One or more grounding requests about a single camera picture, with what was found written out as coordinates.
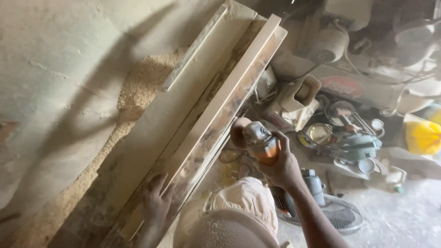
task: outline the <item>red label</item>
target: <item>red label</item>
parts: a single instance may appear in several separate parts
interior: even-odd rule
[[[337,94],[345,98],[355,99],[363,95],[363,86],[357,81],[347,77],[325,77],[320,80],[321,90]]]

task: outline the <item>hand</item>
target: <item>hand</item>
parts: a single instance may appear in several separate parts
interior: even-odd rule
[[[282,132],[272,132],[274,136],[279,138],[280,153],[278,160],[274,165],[266,165],[255,162],[254,166],[257,170],[265,175],[271,182],[283,189],[302,183],[303,178],[300,172],[299,163],[294,154],[289,150],[289,139]]]
[[[167,174],[158,174],[147,179],[142,184],[142,206],[144,210],[144,226],[163,225],[167,215],[173,212],[170,208],[172,203],[172,195],[174,185],[170,185],[167,190],[160,195],[161,188],[164,184]]]

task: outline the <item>dusty wall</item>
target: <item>dusty wall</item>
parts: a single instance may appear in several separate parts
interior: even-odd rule
[[[0,1],[0,119],[20,122],[0,155],[0,239],[97,155],[130,69],[189,45],[221,2]]]

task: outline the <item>person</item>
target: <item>person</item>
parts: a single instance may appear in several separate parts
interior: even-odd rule
[[[281,151],[273,166],[255,163],[257,170],[294,200],[306,244],[312,247],[346,248],[347,243],[332,226],[303,181],[289,139],[274,132]],[[165,235],[173,187],[162,196],[160,190],[167,175],[158,175],[143,185],[145,220],[138,247],[155,248]],[[277,216],[270,190],[253,177],[243,177],[203,202],[186,204],[181,210],[173,237],[175,248],[261,247],[276,248]]]

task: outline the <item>dust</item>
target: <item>dust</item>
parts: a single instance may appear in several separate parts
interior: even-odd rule
[[[33,217],[0,242],[0,247],[47,247],[50,240],[72,212],[93,180],[97,170],[114,145],[129,133],[152,102],[178,62],[178,52],[170,55],[146,56],[130,72],[123,84],[118,100],[120,112],[115,129],[96,158],[77,180],[49,201]]]

